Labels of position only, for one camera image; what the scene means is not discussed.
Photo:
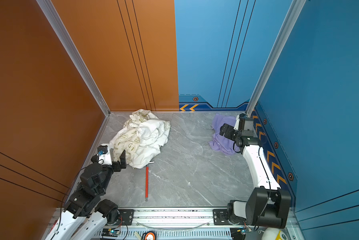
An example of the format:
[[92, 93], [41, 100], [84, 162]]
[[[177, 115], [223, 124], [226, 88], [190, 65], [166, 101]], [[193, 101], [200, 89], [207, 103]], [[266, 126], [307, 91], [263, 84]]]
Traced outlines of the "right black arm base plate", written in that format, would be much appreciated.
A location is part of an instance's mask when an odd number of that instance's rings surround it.
[[231, 225], [244, 226], [252, 225], [244, 209], [214, 209], [212, 210], [213, 222], [216, 226]]

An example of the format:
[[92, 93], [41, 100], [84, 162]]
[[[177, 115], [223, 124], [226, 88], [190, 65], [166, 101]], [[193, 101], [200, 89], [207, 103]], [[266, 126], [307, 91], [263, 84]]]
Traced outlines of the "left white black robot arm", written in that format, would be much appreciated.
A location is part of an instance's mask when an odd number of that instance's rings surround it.
[[126, 152], [117, 162], [96, 162], [84, 168], [80, 183], [60, 212], [47, 240], [90, 240], [105, 225], [123, 225], [117, 204], [101, 197], [115, 172], [126, 168]]

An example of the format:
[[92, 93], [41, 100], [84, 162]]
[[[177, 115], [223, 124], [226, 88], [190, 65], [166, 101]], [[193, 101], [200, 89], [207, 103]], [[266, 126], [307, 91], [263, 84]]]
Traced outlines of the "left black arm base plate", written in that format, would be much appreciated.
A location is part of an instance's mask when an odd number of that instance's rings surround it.
[[134, 209], [118, 209], [113, 211], [107, 217], [108, 226], [127, 225], [131, 226], [134, 217]]

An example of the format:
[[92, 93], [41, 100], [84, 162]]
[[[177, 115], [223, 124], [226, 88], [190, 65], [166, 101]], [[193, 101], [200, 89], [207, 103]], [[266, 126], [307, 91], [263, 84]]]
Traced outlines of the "purple cloth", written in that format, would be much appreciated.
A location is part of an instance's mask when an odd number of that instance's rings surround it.
[[239, 151], [238, 147], [233, 148], [234, 141], [226, 138], [221, 133], [221, 128], [224, 124], [233, 126], [236, 123], [236, 117], [225, 116], [221, 114], [216, 114], [212, 121], [212, 128], [215, 130], [215, 133], [212, 135], [212, 140], [209, 143], [209, 146], [212, 150], [221, 152], [227, 156], [236, 154], [236, 151]]

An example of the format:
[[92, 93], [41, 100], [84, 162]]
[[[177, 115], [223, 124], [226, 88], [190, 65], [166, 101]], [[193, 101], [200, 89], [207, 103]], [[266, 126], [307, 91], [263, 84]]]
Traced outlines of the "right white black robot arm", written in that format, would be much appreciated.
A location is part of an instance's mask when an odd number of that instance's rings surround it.
[[240, 114], [234, 126], [224, 124], [220, 128], [220, 135], [233, 141], [233, 150], [246, 160], [254, 184], [248, 201], [228, 203], [226, 219], [233, 225], [285, 228], [291, 195], [272, 175], [263, 144], [254, 132], [253, 119]]

